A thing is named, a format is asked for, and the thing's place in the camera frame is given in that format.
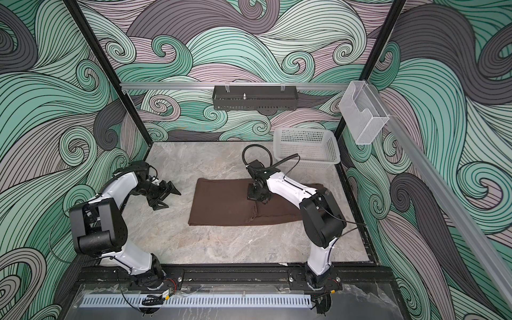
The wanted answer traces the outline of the brown corduroy trousers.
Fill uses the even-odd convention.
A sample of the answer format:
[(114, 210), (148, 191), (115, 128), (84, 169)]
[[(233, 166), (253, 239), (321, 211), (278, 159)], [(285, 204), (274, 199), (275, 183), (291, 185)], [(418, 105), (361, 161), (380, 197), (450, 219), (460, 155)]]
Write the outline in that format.
[(300, 203), (325, 189), (322, 184), (302, 185), (275, 173), (264, 183), (270, 200), (263, 203), (248, 198), (252, 187), (252, 179), (198, 179), (188, 224), (238, 227), (301, 221)]

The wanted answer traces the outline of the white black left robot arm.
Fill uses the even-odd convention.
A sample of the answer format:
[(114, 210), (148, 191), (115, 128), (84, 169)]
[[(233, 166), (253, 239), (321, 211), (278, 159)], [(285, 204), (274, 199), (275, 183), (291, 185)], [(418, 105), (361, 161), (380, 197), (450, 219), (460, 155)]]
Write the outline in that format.
[(141, 195), (154, 211), (167, 209), (164, 200), (181, 192), (170, 181), (151, 175), (153, 166), (135, 161), (117, 169), (98, 194), (69, 210), (73, 246), (78, 254), (108, 259), (127, 272), (135, 284), (149, 290), (161, 288), (165, 272), (159, 259), (129, 240), (122, 216), (130, 195)]

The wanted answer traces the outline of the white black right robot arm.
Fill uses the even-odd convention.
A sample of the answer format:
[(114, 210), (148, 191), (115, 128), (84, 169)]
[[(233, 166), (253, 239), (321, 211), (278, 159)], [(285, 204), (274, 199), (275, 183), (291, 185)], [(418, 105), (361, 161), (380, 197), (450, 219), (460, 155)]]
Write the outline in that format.
[(252, 178), (247, 198), (263, 204), (278, 195), (300, 210), (305, 233), (311, 243), (305, 266), (305, 278), (313, 290), (325, 287), (331, 270), (331, 251), (342, 236), (347, 222), (332, 192), (323, 187), (308, 187), (289, 178), (278, 166), (299, 159), (296, 153), (265, 167), (260, 161), (245, 162)]

